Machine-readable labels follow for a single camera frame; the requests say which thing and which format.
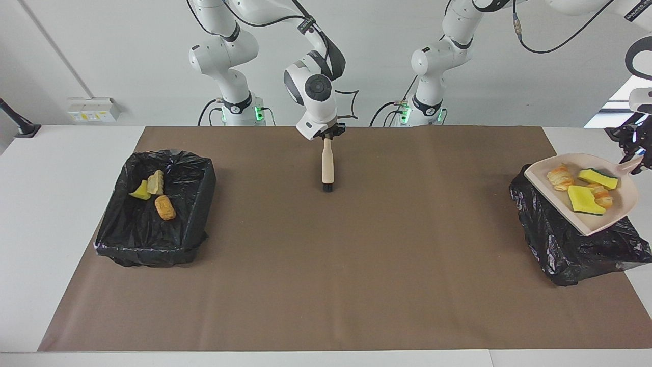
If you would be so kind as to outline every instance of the black stand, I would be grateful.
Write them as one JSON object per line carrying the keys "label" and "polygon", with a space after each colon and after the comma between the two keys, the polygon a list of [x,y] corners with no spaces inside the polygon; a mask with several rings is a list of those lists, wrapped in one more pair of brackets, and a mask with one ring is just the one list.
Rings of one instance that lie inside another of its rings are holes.
{"label": "black stand", "polygon": [[2,98],[0,98],[0,110],[5,111],[5,113],[14,120],[16,125],[18,125],[18,134],[16,134],[14,138],[32,138],[41,128],[40,124],[31,123],[28,119],[11,109]]}

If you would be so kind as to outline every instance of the green indicator light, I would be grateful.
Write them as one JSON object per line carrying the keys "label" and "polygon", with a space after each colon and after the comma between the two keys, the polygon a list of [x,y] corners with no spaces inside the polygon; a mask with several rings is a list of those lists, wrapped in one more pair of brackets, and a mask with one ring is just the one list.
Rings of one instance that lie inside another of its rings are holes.
{"label": "green indicator light", "polygon": [[254,110],[256,111],[256,120],[262,121],[265,118],[265,116],[263,115],[260,107],[255,106]]}
{"label": "green indicator light", "polygon": [[439,125],[443,125],[444,121],[446,121],[446,116],[448,116],[448,110],[446,108],[442,108],[439,110],[439,115],[437,116],[437,123]]}
{"label": "green indicator light", "polygon": [[403,125],[408,124],[409,115],[411,112],[412,112],[412,108],[410,108],[409,106],[405,106],[405,110],[403,110],[403,116],[401,116],[401,123]]}

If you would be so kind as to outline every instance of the white wall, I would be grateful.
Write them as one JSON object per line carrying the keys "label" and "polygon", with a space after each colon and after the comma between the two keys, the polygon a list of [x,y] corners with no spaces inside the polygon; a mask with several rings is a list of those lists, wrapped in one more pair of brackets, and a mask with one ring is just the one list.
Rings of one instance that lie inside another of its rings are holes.
{"label": "white wall", "polygon": [[[38,28],[29,25],[21,1],[92,94],[120,104],[119,124],[192,125],[205,102],[219,95],[210,78],[188,65],[188,49],[210,36],[183,0],[5,0],[0,94],[32,120],[68,123],[65,99],[84,95]],[[446,1],[303,3],[347,57],[335,87],[362,90],[356,106],[362,120],[349,122],[365,125],[377,107],[405,92],[411,53],[439,38]],[[535,48],[556,45],[587,19],[562,16],[535,0],[522,3],[519,13],[524,38]],[[475,37],[475,59],[447,73],[447,123],[581,127],[627,80],[625,52],[644,34],[605,14],[560,51],[536,56],[520,47],[511,16],[509,10],[487,15]],[[277,122],[294,124],[302,112],[286,94],[282,71],[310,45],[288,24],[249,30],[259,40],[260,55],[239,69],[274,109]],[[348,97],[340,99],[340,112],[347,112],[348,103]]]}

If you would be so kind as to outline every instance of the food item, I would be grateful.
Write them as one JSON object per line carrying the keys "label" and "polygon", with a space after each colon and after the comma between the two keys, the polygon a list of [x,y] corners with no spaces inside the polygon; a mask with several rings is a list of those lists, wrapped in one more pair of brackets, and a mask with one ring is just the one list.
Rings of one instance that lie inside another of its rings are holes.
{"label": "food item", "polygon": [[568,191],[569,186],[575,184],[575,180],[569,172],[568,167],[563,163],[559,167],[551,170],[546,177],[557,191]]}
{"label": "food item", "polygon": [[595,203],[593,190],[590,187],[572,185],[569,187],[569,197],[574,212],[602,215],[607,211]]}
{"label": "food item", "polygon": [[148,177],[147,192],[152,195],[163,195],[163,171],[158,170]]}
{"label": "food item", "polygon": [[600,184],[607,190],[613,190],[618,186],[617,178],[607,176],[594,168],[580,171],[578,178],[582,181],[588,182],[589,184]]}
{"label": "food item", "polygon": [[149,200],[152,197],[150,193],[147,192],[147,181],[143,180],[140,183],[140,186],[131,194],[129,194],[137,199]]}
{"label": "food item", "polygon": [[158,214],[164,221],[169,221],[177,217],[177,212],[174,210],[169,197],[165,195],[157,197],[156,200],[154,200],[154,205],[156,206]]}
{"label": "food item", "polygon": [[604,186],[598,183],[592,183],[589,187],[593,190],[593,196],[595,197],[595,204],[602,206],[605,209],[609,209],[614,206],[614,198],[612,198],[609,191],[605,190]]}

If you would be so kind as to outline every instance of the dustpan handle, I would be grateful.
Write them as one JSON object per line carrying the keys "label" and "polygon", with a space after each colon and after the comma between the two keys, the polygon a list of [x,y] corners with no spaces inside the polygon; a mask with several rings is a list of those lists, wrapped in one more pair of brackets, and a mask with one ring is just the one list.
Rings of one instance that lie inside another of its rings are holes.
{"label": "dustpan handle", "polygon": [[637,155],[636,157],[632,158],[630,161],[618,165],[617,171],[614,172],[614,174],[618,177],[627,176],[628,174],[632,173],[632,171],[636,169],[636,167],[638,167],[638,165],[640,165],[642,161],[643,161],[643,156]]}

